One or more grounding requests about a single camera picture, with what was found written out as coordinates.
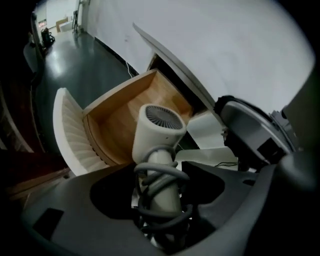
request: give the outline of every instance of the hallway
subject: hallway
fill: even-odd
[[[74,38],[71,31],[59,33],[45,57],[45,71],[35,92],[45,148],[60,152],[53,128],[53,107],[59,88],[67,88],[84,109],[130,78],[127,68],[89,34]]]

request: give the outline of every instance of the gray cable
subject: gray cable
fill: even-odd
[[[175,167],[167,164],[143,162],[143,163],[139,163],[134,168],[135,173],[144,173],[147,170],[160,172],[162,174],[172,175],[178,179],[182,179],[185,181],[190,180],[189,176],[185,172],[179,171]]]
[[[173,147],[168,145],[158,145],[155,147],[150,148],[144,157],[142,158],[142,163],[138,164],[134,168],[134,173],[136,173],[136,189],[140,196],[138,201],[137,211],[141,216],[144,216],[147,220],[153,220],[152,222],[163,221],[167,219],[168,221],[165,223],[157,224],[157,225],[147,225],[141,227],[141,230],[144,233],[158,233],[158,232],[165,232],[168,229],[173,228],[181,224],[182,222],[187,221],[190,216],[192,215],[193,208],[191,205],[187,206],[187,211],[181,213],[180,215],[176,216],[172,213],[165,213],[165,212],[156,212],[153,210],[148,209],[150,207],[151,200],[160,193],[163,189],[174,184],[177,179],[189,181],[189,176],[180,170],[176,169],[178,163],[173,161],[168,164],[160,164],[160,163],[149,163],[149,157],[153,152],[165,150],[171,154],[172,159],[175,159],[176,153]],[[146,173],[146,171],[155,171],[155,173],[149,175],[143,182],[143,186],[148,186],[143,192],[141,192],[140,184],[139,184],[139,173]]]

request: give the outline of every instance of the wooden drawer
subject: wooden drawer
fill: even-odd
[[[84,110],[84,128],[93,149],[108,165],[131,163],[139,109],[156,104],[176,111],[187,124],[193,107],[157,69],[108,91]]]

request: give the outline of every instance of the coiled cord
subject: coiled cord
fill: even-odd
[[[152,199],[162,190],[181,180],[187,182],[190,180],[189,176],[176,169],[178,163],[173,161],[170,164],[148,163],[148,159],[153,152],[158,150],[165,150],[171,154],[172,159],[175,158],[175,150],[168,145],[159,145],[151,148],[143,157],[143,163],[138,164],[134,168],[135,185],[139,195],[137,211],[145,224],[140,227],[141,231],[145,234],[174,234],[177,231],[175,228],[189,220],[193,213],[193,206],[191,204],[182,206],[183,212],[181,213],[168,213],[150,210]],[[147,188],[142,192],[139,184],[139,174],[146,174],[147,171],[155,171],[149,175],[143,182],[143,186]],[[166,175],[159,182],[150,187],[160,177]]]

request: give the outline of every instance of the shiny floor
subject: shiny floor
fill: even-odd
[[[53,128],[54,101],[59,88],[67,88],[85,108],[130,78],[126,67],[89,34],[75,38],[71,31],[58,33],[45,58],[44,75],[35,92],[45,148],[59,153]]]

